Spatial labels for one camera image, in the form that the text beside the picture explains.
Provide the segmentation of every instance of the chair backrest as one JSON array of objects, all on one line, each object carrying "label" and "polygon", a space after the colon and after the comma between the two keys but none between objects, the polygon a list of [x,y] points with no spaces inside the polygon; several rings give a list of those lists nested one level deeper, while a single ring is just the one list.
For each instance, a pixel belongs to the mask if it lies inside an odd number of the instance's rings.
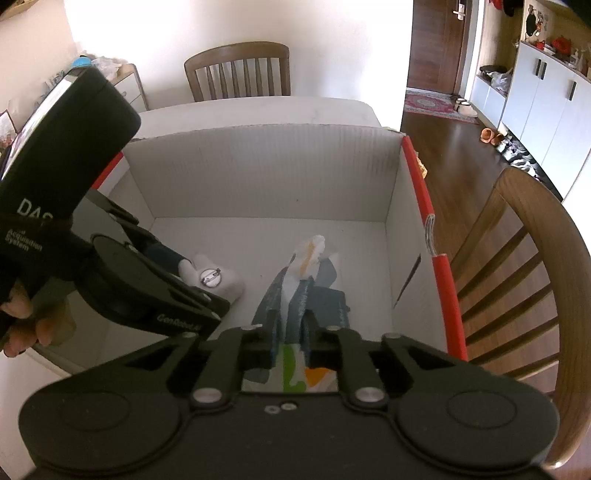
[{"label": "chair backrest", "polygon": [[[267,62],[267,85],[269,95],[275,95],[275,82],[273,78],[273,67],[271,59],[279,59],[279,72],[281,79],[281,94],[291,95],[290,85],[290,49],[281,43],[273,43],[268,41],[253,41],[245,43],[235,43],[232,45],[224,45],[223,47],[212,48],[188,59],[185,66],[185,73],[187,80],[193,93],[193,98],[196,102],[203,102],[203,91],[199,79],[197,78],[197,71],[205,69],[207,74],[207,84],[209,85],[209,94],[211,100],[218,98],[216,93],[216,86],[212,75],[212,67],[217,65],[217,75],[219,78],[220,90],[222,98],[228,98],[228,84],[226,83],[226,68],[225,63],[229,63],[230,72],[232,75],[232,87],[234,91],[234,98],[253,95],[251,88],[251,77],[248,69],[248,59],[254,59],[255,65],[255,92],[256,96],[264,96],[263,82],[261,75],[260,59],[266,59]],[[242,60],[243,81],[244,88],[241,89],[239,85],[239,75],[236,62]]]},{"label": "chair backrest", "polygon": [[510,167],[497,179],[451,263],[456,283],[478,243],[497,225],[507,206],[517,214],[523,227],[459,289],[458,298],[465,298],[490,277],[528,234],[538,252],[464,312],[462,320],[468,322],[493,305],[541,263],[550,283],[476,330],[466,338],[466,343],[472,345],[490,336],[517,320],[551,292],[554,294],[555,318],[543,319],[539,326],[471,361],[482,365],[515,352],[555,327],[559,328],[559,353],[505,373],[524,380],[558,364],[552,400],[560,413],[560,430],[545,464],[557,468],[574,454],[591,424],[591,258],[579,230],[556,197],[527,173]]}]

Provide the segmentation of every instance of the white cabinet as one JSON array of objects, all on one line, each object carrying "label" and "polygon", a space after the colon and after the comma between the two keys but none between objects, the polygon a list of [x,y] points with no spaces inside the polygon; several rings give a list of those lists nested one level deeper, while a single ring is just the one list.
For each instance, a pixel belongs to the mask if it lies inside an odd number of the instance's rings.
[{"label": "white cabinet", "polygon": [[[591,83],[526,43],[502,122],[521,140],[563,197],[591,150]],[[591,190],[591,182],[586,185]]]},{"label": "white cabinet", "polygon": [[480,77],[476,77],[470,101],[495,128],[499,127],[505,108],[505,97],[501,93]]},{"label": "white cabinet", "polygon": [[535,48],[524,43],[519,46],[513,81],[503,113],[503,123],[517,138],[521,138],[523,134],[534,103],[544,59],[547,57]]},{"label": "white cabinet", "polygon": [[491,87],[482,80],[480,77],[476,77],[474,79],[474,87],[472,89],[472,96],[470,97],[470,101],[472,105],[478,108],[481,112],[484,113],[484,106],[486,104],[486,98],[488,97],[488,90]]},{"label": "white cabinet", "polygon": [[548,153],[573,86],[571,79],[571,70],[555,59],[544,58],[530,114],[523,134],[518,135],[538,161],[542,161]]},{"label": "white cabinet", "polygon": [[129,102],[129,104],[138,113],[145,112],[148,109],[148,104],[142,88],[142,83],[139,79],[138,69],[134,64],[128,63],[121,68],[117,77],[111,80],[118,92]]},{"label": "white cabinet", "polygon": [[505,102],[505,97],[501,93],[497,92],[493,87],[491,87],[490,91],[488,92],[488,97],[486,98],[486,104],[484,106],[483,113],[491,121],[495,128],[499,128],[499,124],[501,123],[501,115],[503,114],[503,110],[505,108]]},{"label": "white cabinet", "polygon": [[[548,153],[541,163],[563,197],[567,196],[591,151],[591,83],[575,72],[570,72],[570,75],[569,98]],[[586,189],[591,190],[591,179],[588,180]]]},{"label": "white cabinet", "polygon": [[135,100],[129,103],[136,112],[141,113],[147,110],[146,104],[144,103],[144,98],[140,95]]}]

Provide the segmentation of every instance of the box flap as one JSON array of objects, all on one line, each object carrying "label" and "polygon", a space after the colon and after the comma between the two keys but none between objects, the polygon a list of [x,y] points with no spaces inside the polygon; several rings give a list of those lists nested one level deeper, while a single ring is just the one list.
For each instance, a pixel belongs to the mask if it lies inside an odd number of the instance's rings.
[{"label": "box flap", "polygon": [[402,134],[348,125],[253,125],[138,140],[124,150],[154,217],[383,222]]}]

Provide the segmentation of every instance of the door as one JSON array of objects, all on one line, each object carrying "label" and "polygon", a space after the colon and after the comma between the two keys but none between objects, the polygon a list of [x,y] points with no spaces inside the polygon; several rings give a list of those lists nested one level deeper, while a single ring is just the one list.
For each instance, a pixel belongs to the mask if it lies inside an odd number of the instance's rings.
[{"label": "door", "polygon": [[507,128],[519,139],[522,137],[527,117],[534,103],[535,92],[540,82],[539,75],[543,66],[543,58],[546,56],[536,48],[524,43],[519,45],[515,73],[502,118]]},{"label": "door", "polygon": [[540,82],[535,92],[521,142],[533,157],[542,161],[560,123],[573,82],[570,70],[558,61],[545,57],[540,69]]},{"label": "door", "polygon": [[466,0],[414,1],[409,87],[454,93],[466,24],[465,2]]},{"label": "door", "polygon": [[570,93],[548,153],[541,163],[556,189],[566,197],[591,151],[591,84],[570,73]]}]

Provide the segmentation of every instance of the white drawer unit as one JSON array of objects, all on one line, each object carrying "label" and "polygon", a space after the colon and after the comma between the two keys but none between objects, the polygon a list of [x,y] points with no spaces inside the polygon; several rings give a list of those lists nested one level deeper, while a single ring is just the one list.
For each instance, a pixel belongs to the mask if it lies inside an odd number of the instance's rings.
[{"label": "white drawer unit", "polygon": [[129,103],[136,112],[141,113],[147,110],[146,104],[144,103],[144,98],[140,95],[137,97],[133,102]]},{"label": "white drawer unit", "polygon": [[476,77],[470,100],[495,128],[499,128],[506,102],[501,93],[480,77]]},{"label": "white drawer unit", "polygon": [[123,65],[111,83],[138,113],[149,110],[135,65],[132,63]]},{"label": "white drawer unit", "polygon": [[115,85],[115,88],[119,90],[119,93],[129,102],[133,102],[137,97],[140,96],[139,85],[135,79],[135,75],[129,75],[128,77],[121,80]]}]

